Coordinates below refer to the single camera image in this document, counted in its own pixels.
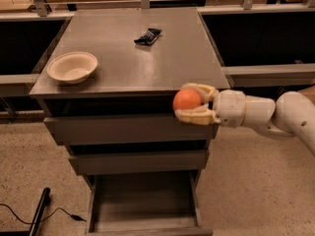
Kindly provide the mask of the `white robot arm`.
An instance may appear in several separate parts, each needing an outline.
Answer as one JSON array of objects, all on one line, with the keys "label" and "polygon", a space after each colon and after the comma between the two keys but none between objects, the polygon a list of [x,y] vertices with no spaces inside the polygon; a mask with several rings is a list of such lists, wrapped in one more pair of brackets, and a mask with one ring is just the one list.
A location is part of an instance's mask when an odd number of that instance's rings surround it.
[{"label": "white robot arm", "polygon": [[175,95],[172,108],[184,123],[247,127],[269,138],[297,137],[315,153],[314,88],[288,91],[273,100],[190,83]]}]

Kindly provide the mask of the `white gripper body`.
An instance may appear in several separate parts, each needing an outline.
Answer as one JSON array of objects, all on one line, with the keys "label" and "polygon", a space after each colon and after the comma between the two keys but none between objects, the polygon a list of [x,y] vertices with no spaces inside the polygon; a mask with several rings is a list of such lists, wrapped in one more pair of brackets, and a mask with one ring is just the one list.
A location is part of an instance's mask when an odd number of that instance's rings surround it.
[{"label": "white gripper body", "polygon": [[220,124],[224,127],[237,128],[245,117],[245,94],[239,90],[226,89],[214,99],[213,108]]}]

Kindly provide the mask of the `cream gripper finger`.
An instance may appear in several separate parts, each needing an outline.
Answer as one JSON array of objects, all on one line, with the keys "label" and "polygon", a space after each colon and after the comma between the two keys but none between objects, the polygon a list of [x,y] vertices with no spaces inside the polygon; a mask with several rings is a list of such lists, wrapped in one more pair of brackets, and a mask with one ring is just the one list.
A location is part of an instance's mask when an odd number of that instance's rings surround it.
[{"label": "cream gripper finger", "polygon": [[220,118],[214,110],[211,110],[208,105],[202,105],[194,109],[176,110],[175,116],[184,123],[194,125],[213,125],[221,122]]},{"label": "cream gripper finger", "polygon": [[209,103],[215,99],[215,97],[219,94],[219,91],[212,86],[188,83],[181,87],[182,89],[193,89],[200,96],[203,103]]}]

